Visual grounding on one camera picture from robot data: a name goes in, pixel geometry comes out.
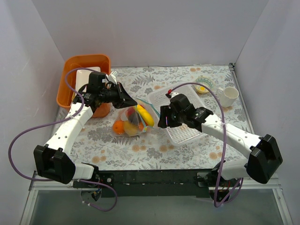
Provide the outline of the dark brown avocado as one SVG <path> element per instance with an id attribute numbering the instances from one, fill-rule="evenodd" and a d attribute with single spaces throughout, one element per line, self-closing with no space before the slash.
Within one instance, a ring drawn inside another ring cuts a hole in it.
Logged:
<path id="1" fill-rule="evenodd" d="M 133 112 L 132 114 L 130 114 L 128 116 L 128 120 L 134 125 L 139 125 L 139 123 L 141 122 L 140 115 L 137 112 Z"/>

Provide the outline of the yellow banana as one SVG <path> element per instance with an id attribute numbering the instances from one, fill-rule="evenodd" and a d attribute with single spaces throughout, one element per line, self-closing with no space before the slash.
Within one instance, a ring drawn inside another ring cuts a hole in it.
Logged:
<path id="1" fill-rule="evenodd" d="M 141 115 L 142 119 L 148 126 L 154 126 L 154 119 L 151 114 L 141 105 L 137 105 L 136 109 L 138 113 Z"/>

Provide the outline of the clear zip top bag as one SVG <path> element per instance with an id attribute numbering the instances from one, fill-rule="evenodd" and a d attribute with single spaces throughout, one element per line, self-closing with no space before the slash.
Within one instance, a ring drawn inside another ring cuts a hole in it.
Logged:
<path id="1" fill-rule="evenodd" d="M 137 101 L 137 105 L 143 106 L 143 107 L 151 114 L 151 116 L 152 116 L 153 119 L 154 119 L 154 126 L 151 127 L 151 126 L 148 126 L 148 125 L 144 122 L 144 120 L 142 119 L 142 117 L 141 117 L 141 115 L 140 115 L 141 123 L 144 125 L 143 131 L 140 131 L 140 133 L 138 134 L 138 135 L 141 135 L 141 134 L 144 134 L 144 133 L 150 131 L 152 128 L 157 128 L 157 127 L 158 127 L 158 119 L 159 119 L 160 113 L 156 111 L 156 109 L 154 108 L 154 106 L 153 106 L 152 104 L 150 104 L 150 103 L 148 103 L 148 102 L 146 102 L 146 101 L 144 101 L 144 100 L 141 100 L 141 99 L 137 99 L 136 101 Z M 134 107 L 134 109 L 135 109 L 135 112 L 138 113 L 138 111 L 137 111 L 137 109 L 136 109 L 136 105 L 133 106 L 133 107 Z M 118 114 L 118 116 L 117 116 L 117 118 L 116 118 L 115 121 L 117 121 L 117 120 L 127 121 L 127 120 L 128 120 L 128 116 L 126 115 L 126 110 L 127 110 L 128 108 L 130 108 L 130 107 L 127 107 L 127 108 L 122 109 L 122 110 L 119 112 L 119 114 Z M 115 133 L 113 132 L 113 128 L 112 128 L 112 134 L 115 135 L 115 136 L 126 136 L 126 137 L 129 137 L 126 133 L 123 133 L 123 134 L 121 134 L 121 135 L 115 134 Z"/>

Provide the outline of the orange tangerine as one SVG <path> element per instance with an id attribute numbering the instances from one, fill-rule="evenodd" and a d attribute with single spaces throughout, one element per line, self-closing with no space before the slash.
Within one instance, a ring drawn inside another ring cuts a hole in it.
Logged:
<path id="1" fill-rule="evenodd" d="M 144 125 L 142 123 L 139 123 L 139 130 L 143 131 L 143 129 L 144 129 Z"/>
<path id="2" fill-rule="evenodd" d="M 122 121 L 122 120 L 115 121 L 113 126 L 112 126 L 112 130 L 117 135 L 121 135 L 121 134 L 125 133 L 124 121 Z"/>

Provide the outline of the yellow lemon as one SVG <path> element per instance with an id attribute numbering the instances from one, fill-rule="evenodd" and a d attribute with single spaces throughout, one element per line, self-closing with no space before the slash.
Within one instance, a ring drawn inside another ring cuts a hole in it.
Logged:
<path id="1" fill-rule="evenodd" d="M 128 136 L 136 136 L 140 133 L 140 129 L 137 125 L 132 124 L 130 121 L 124 121 L 123 129 Z"/>

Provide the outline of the red bell pepper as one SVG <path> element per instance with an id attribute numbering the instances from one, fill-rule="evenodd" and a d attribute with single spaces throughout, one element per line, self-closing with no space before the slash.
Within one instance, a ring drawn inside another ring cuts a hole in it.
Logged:
<path id="1" fill-rule="evenodd" d="M 134 107 L 130 107 L 126 110 L 126 115 L 129 117 L 130 115 L 135 114 Z"/>

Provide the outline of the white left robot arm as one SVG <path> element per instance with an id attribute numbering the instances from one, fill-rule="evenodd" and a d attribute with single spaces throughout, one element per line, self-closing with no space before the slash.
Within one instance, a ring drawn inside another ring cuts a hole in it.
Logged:
<path id="1" fill-rule="evenodd" d="M 92 70 L 87 84 L 75 90 L 68 116 L 64 119 L 54 135 L 45 145 L 34 149 L 34 159 L 39 176 L 63 184 L 72 180 L 83 179 L 88 187 L 96 187 L 100 176 L 97 168 L 87 163 L 74 163 L 70 159 L 74 142 L 102 103 L 111 103 L 114 108 L 121 109 L 137 105 L 116 80 L 116 72 L 109 75 Z"/>

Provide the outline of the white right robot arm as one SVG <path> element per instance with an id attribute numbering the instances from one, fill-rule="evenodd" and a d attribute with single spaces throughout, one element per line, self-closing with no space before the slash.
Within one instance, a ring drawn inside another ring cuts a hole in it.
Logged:
<path id="1" fill-rule="evenodd" d="M 160 107 L 158 127 L 175 128 L 185 124 L 225 141 L 244 156 L 242 160 L 215 166 L 211 172 L 215 185 L 223 186 L 229 180 L 238 178 L 252 178 L 266 184 L 282 164 L 283 159 L 273 136 L 262 137 L 225 124 L 211 110 L 195 108 L 183 94 L 171 93 L 166 96 L 170 103 Z"/>

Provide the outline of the white plastic basket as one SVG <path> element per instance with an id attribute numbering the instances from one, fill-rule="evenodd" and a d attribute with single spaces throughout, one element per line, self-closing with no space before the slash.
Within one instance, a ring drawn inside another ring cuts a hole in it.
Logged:
<path id="1" fill-rule="evenodd" d="M 165 94 L 168 92 L 168 90 L 178 85 L 180 85 L 180 83 L 168 85 L 151 92 L 147 96 L 148 102 L 154 106 L 157 112 L 160 112 L 160 107 L 162 105 L 169 104 L 169 99 L 165 96 Z M 176 92 L 179 94 L 184 94 L 188 98 L 190 103 L 194 105 L 194 107 L 205 107 L 204 101 L 199 98 L 191 85 L 184 85 L 176 89 Z M 175 146 L 181 146 L 187 143 L 191 143 L 205 136 L 204 133 L 201 133 L 196 129 L 191 129 L 185 124 L 180 127 L 168 127 L 166 129 L 163 129 L 163 132 L 166 134 L 166 137 L 171 142 L 171 144 Z"/>

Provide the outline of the white rectangular plate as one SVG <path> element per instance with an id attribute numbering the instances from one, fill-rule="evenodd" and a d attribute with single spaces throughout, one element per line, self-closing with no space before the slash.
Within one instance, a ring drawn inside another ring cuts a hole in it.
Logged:
<path id="1" fill-rule="evenodd" d="M 76 72 L 76 82 L 75 82 L 75 90 L 79 91 L 79 89 L 89 82 L 89 75 L 92 71 L 86 69 L 80 69 Z"/>

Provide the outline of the small patterned bowl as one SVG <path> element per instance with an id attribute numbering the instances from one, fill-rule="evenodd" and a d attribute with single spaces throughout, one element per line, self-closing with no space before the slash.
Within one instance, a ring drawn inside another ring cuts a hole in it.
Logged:
<path id="1" fill-rule="evenodd" d="M 209 77 L 205 77 L 203 75 L 199 76 L 196 80 L 195 80 L 196 83 L 199 83 L 199 84 L 202 84 L 206 87 L 208 87 L 210 90 L 212 90 L 212 88 L 214 87 L 214 82 L 211 78 Z M 200 94 L 207 94 L 209 93 L 209 91 L 201 86 L 201 85 L 194 85 L 196 91 Z"/>

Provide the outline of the white mug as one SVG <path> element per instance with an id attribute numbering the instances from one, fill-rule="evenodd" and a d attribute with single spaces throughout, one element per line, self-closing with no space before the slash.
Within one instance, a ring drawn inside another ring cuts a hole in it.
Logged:
<path id="1" fill-rule="evenodd" d="M 217 94 L 223 108 L 232 106 L 235 100 L 239 97 L 239 91 L 235 87 L 218 88 Z"/>

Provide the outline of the floral table mat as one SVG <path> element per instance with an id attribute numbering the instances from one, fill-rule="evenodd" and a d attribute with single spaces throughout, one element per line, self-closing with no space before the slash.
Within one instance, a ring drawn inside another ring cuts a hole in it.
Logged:
<path id="1" fill-rule="evenodd" d="M 148 94 L 178 82 L 194 82 L 204 76 L 214 88 L 234 87 L 228 66 L 129 67 L 117 69 L 117 80 L 133 98 L 146 100 Z M 119 110 L 112 108 L 104 118 L 90 119 L 78 135 L 70 158 L 90 163 L 101 170 L 198 169 L 213 168 L 221 159 L 236 161 L 243 155 L 206 135 L 182 146 L 174 146 L 164 130 L 151 129 L 135 136 L 116 136 L 112 125 Z"/>

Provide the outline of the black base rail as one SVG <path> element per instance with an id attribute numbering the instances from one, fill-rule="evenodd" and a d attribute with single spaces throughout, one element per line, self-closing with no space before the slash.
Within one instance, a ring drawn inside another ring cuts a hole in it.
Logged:
<path id="1" fill-rule="evenodd" d="M 96 171 L 91 181 L 112 187 L 118 197 L 196 196 L 211 197 L 217 169 Z"/>

